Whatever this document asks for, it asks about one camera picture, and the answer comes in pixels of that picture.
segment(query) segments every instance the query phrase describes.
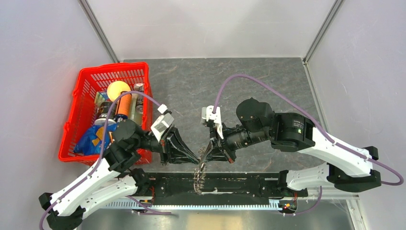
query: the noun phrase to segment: gray floor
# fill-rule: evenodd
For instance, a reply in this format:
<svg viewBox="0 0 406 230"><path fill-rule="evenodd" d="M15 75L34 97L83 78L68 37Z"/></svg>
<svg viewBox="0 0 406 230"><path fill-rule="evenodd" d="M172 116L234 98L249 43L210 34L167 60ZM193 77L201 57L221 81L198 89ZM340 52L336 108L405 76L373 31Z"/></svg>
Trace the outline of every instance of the gray floor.
<svg viewBox="0 0 406 230"><path fill-rule="evenodd" d="M142 60L149 64L149 80L154 98L173 112L175 126L189 148L197 153L208 144L208 128L200 125L202 107L213 105L220 85L236 73L251 75L287 96L318 119L304 68L299 58L207 58ZM247 79L229 82L222 93L219 106L222 120L229 127L239 124L236 108L240 102L254 97L268 102L275 112L296 112L288 103L265 88ZM279 172L300 170L320 165L321 160L298 153L274 150L268 142L237 151L237 160L210 162L210 172ZM144 165L146 172L192 172L195 165L162 166L159 155L153 163Z"/></svg>
<svg viewBox="0 0 406 230"><path fill-rule="evenodd" d="M299 201L299 210L313 205ZM100 209L82 230L353 230L345 201L322 201L309 214L283 217L275 211L173 210L176 216L138 216L130 210Z"/></svg>

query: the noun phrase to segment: red plastic shopping basket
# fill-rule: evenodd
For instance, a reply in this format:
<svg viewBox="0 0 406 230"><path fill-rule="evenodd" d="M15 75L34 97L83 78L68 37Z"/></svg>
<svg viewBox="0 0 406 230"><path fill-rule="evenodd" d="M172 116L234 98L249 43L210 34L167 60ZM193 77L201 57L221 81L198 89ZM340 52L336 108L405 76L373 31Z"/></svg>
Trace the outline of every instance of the red plastic shopping basket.
<svg viewBox="0 0 406 230"><path fill-rule="evenodd" d="M148 79L148 64L117 63L99 67L85 68L79 72L78 81L73 90L73 103L70 108L69 119L64 126L61 147L58 158L64 162L78 161L86 165L92 165L99 155L83 156L73 153L76 143L93 125L97 106L94 104L96 92L104 91L113 81L124 81L133 86L136 83L144 83L145 93L152 97ZM142 129L150 130L152 125L152 102L144 98L144 113L142 115ZM151 152L139 149L141 159L136 164L151 163Z"/></svg>

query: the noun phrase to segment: black can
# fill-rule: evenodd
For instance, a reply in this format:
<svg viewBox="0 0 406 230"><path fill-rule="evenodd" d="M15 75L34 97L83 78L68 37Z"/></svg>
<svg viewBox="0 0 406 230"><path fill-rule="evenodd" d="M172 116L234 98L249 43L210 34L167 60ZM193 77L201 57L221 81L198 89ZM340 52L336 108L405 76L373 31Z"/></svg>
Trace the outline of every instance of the black can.
<svg viewBox="0 0 406 230"><path fill-rule="evenodd" d="M97 126L102 126L104 125L104 122L106 119L108 119L108 125L115 124L116 121L114 120L115 117L115 112L117 109L117 104L114 106L112 112L110 113L110 116L107 117L107 113L109 112L110 107L112 106L113 102L102 102L99 106L99 109L97 110L96 114L96 120L94 121L94 124Z"/></svg>

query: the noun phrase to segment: cable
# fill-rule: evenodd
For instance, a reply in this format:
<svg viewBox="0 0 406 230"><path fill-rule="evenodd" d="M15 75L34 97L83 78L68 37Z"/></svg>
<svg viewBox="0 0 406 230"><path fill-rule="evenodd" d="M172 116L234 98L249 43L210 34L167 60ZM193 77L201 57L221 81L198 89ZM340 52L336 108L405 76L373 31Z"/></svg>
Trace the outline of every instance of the cable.
<svg viewBox="0 0 406 230"><path fill-rule="evenodd" d="M122 98L123 96L125 96L125 95L127 95L127 94L132 94L132 93L136 93L136 94L139 94L139 95L141 95L141 96L144 96L144 97L146 97L148 100L150 100L150 101L152 101L154 104L156 104L158 107L161 106L160 103L158 103L158 102L157 102L156 100L154 100L152 97L146 95L146 94L143 93L143 92L139 92L139 91L128 91L128 92L122 93L120 96L118 96L118 97L113 101L112 105L111 105L110 108L109 108L109 111L107 112L107 116L106 116L106 117L110 117L110 114L112 113L113 107L117 104L117 102L120 100L120 98ZM101 139L102 139L102 140L101 140L101 142L102 142L102 143L101 143L101 146L104 146L104 139L105 139L105 137L106 137L107 126L108 126L108 119L106 119L106 121L104 122L103 137L101 138ZM88 174L89 177L97 170L97 168L99 167L100 163L102 162L100 159L102 159L102 157L103 157L103 152L104 152L104 148L101 148L99 158L97 159L97 163L96 163L96 165L94 166L93 170ZM84 178L83 178L82 180L80 180L77 184L75 184L75 185L72 186L70 189L68 189L68 190L67 190L64 194L62 194L53 204L51 204L51 205L46 209L46 211L42 214L41 219L40 219L40 222L39 222L39 229L40 229L40 230L44 230L43 223L44 223L45 217L46 217L47 213L48 213L51 209L54 208L54 206L56 205L57 201L58 201L58 200L60 201L60 200L62 200L64 197L66 197L71 191L73 191L75 188L77 188L79 185L81 185L83 182L85 182L85 181L87 180L87 178L88 178L87 176L84 177Z"/></svg>
<svg viewBox="0 0 406 230"><path fill-rule="evenodd" d="M305 210L305 211L301 211L301 212L285 213L284 215L292 217L292 216L297 216L297 215L301 215L301 214L310 212L311 210L315 209L320 204L322 195L323 195L323 188L320 186L320 194L318 195L316 203L311 208L309 208L308 210Z"/></svg>
<svg viewBox="0 0 406 230"><path fill-rule="evenodd" d="M171 212L158 212L158 211L152 210L152 209L148 208L143 203L139 202L137 199L135 199L134 197L132 197L130 195L128 195L126 197L129 198L129 199L134 200L139 206L145 208L145 210L152 212L152 213L140 213L140 215L152 215L152 214L155 214L155 215L172 215Z"/></svg>
<svg viewBox="0 0 406 230"><path fill-rule="evenodd" d="M302 114L304 114L305 116L307 116L307 117L315 124L315 126L316 126L317 129L320 131L320 133L321 133L328 141L330 141L333 145L337 145L338 147L342 148L343 150L346 150L346 151L348 151L348 152L350 152L350 153L352 153L352 154L354 154L354 155L356 155L356 156L358 156L358 157L360 157L360 158L362 158L362 159L364 159L364 160L367 160L367 161L370 161L370 162L372 162L372 163L374 163L374 164L376 164L376 165L379 165L379 166L383 167L384 169L390 171L391 173L395 174L395 175L399 178L399 181L398 181L398 182L395 182L395 183L394 183L394 182L381 181L382 184L392 185L392 186L398 186L398 185L403 184L404 179L403 179L402 175L401 175L400 173L398 173L396 170L392 169L391 167L389 167L389 166L387 166L387 165L385 165L385 164L383 164L383 163L381 163L381 162L379 162L379 161L376 161L376 160L374 160L374 159L370 159L370 158L368 158L367 156L364 156L364 155L360 154L359 152L356 152L356 151L354 151L354 150L348 148L347 146L344 146L344 145L341 144L341 143L336 142L336 141L335 141L333 138L331 138L330 135L323 129L323 127L316 121L316 119L315 119L314 117L312 117L308 112L306 112L304 109L302 109L301 107L299 107L298 105L296 105L295 103L293 103L292 101L290 101L289 99L287 99L285 96L283 96L282 94L280 94L279 92L277 92L276 90L274 90L274 89L273 89L272 87L270 87L269 85L263 83L262 81L260 81L260 80L258 80L258 79L256 79L256 78L254 78L254 77L252 77L252 76L249 76L249 75L246 75L246 74L234 74L234 75L228 77L228 78L223 82L223 84L221 85L220 90L219 90L219 92L218 92L218 94L217 94L217 97L216 97L216 100L215 100L215 103L214 103L213 114L215 114L215 112L216 112L216 110L217 110L218 101L220 100L220 96L221 96L221 93L222 93L223 90L224 90L224 87L227 85L227 83L228 83L229 81L231 81L231 80L234 79L234 78L246 78L246 79L252 80L252 81L258 83L259 85L263 86L265 89L271 91L272 93L276 94L276 95L279 96L280 98L284 99L287 103L289 103L289 104L290 104L291 106L293 106L295 109L299 110Z"/></svg>

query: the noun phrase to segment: plastic basket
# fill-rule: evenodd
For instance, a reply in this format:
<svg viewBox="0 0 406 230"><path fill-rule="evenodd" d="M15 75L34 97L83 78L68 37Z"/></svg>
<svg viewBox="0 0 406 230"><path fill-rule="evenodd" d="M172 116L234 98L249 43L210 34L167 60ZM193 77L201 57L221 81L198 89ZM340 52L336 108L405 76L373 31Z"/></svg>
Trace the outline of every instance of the plastic basket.
<svg viewBox="0 0 406 230"><path fill-rule="evenodd" d="M94 104L96 92L104 91L113 81L124 81L133 89L136 83L144 83L145 93L152 97L148 79L148 64L118 63L99 67L85 68L79 72L75 89L73 90L73 102L70 108L69 119L64 125L64 134L59 149L58 158L63 162L77 161L86 165L92 165L99 155L83 156L73 153L76 143L93 125L97 106ZM152 125L152 102L144 98L142 115L142 129L150 130ZM141 159L136 164L151 163L151 152L139 149Z"/></svg>

